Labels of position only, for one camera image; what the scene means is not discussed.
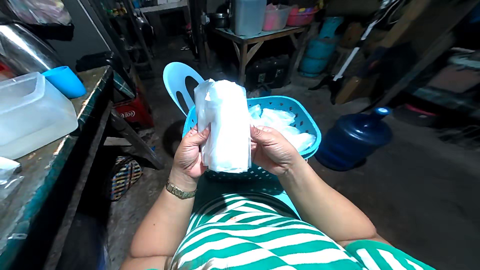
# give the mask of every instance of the blue basket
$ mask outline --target blue basket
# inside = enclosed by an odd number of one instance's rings
[[[295,122],[291,124],[292,126],[298,128],[301,132],[307,132],[313,134],[317,137],[315,143],[310,146],[308,149],[300,152],[301,156],[304,159],[308,159],[318,149],[320,141],[322,140],[322,134],[320,129],[318,129],[317,124],[313,121],[312,117],[308,114],[305,108],[293,98],[285,96],[269,96],[263,98],[249,98],[247,99],[248,106],[253,106],[259,104],[262,109],[276,109],[276,110],[285,110],[290,111],[295,114]],[[187,120],[183,126],[183,135],[187,134],[197,124],[197,115],[195,113],[195,106],[193,106],[187,115]],[[277,179],[275,175],[270,174],[269,172],[262,169],[262,167],[252,164],[252,167],[248,172],[242,173],[228,173],[228,172],[214,172],[207,170],[205,176],[210,179],[217,180],[257,180],[257,179]]]

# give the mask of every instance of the plastic bag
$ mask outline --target plastic bag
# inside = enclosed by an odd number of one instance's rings
[[[257,104],[257,105],[251,106],[248,109],[248,113],[250,114],[252,119],[258,120],[260,119],[260,115],[262,114],[262,109],[260,108],[260,105]]]
[[[24,178],[18,173],[20,170],[20,163],[0,157],[0,202],[6,199]]]
[[[268,126],[278,130],[285,139],[287,139],[298,152],[308,149],[316,140],[316,136],[308,133],[301,133],[301,131],[291,126],[295,122],[295,114],[284,110],[272,110],[265,108],[260,115],[260,105],[251,106],[249,113],[252,118],[254,126]]]
[[[252,161],[245,88],[227,80],[209,79],[194,92],[198,130],[211,124],[210,136],[201,145],[203,164],[216,172],[246,172]]]
[[[295,114],[284,110],[263,109],[260,118],[264,126],[273,127],[277,130],[295,122]]]
[[[27,24],[68,25],[72,21],[61,0],[8,0],[9,8]]]

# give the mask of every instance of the watch strap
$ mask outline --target watch strap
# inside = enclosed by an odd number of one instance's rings
[[[189,191],[185,192],[178,187],[176,187],[174,184],[170,183],[170,180],[167,181],[167,184],[165,185],[165,189],[170,192],[171,194],[177,196],[180,199],[189,199],[193,198],[195,196],[195,193],[197,193],[197,190],[195,189],[194,191]]]

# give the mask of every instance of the chair backrest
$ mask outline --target chair backrest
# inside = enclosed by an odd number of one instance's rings
[[[185,78],[192,77],[198,83],[202,83],[205,80],[195,71],[193,68],[188,65],[180,62],[172,62],[168,64],[163,70],[163,83],[167,88],[168,93],[172,97],[175,104],[178,108],[187,116],[188,112],[184,112],[180,106],[179,100],[177,99],[177,92],[180,92],[187,104],[188,110],[190,110],[195,103],[193,102],[190,94],[188,93],[187,87],[185,85]]]

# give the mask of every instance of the white plastic container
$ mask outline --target white plastic container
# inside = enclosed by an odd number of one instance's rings
[[[286,5],[269,4],[265,10],[265,20],[262,30],[275,31],[285,28],[287,25],[288,14],[292,7]]]
[[[267,0],[234,0],[233,32],[238,36],[254,36],[262,31]]]
[[[73,104],[42,74],[0,82],[0,157],[17,159],[77,127]]]

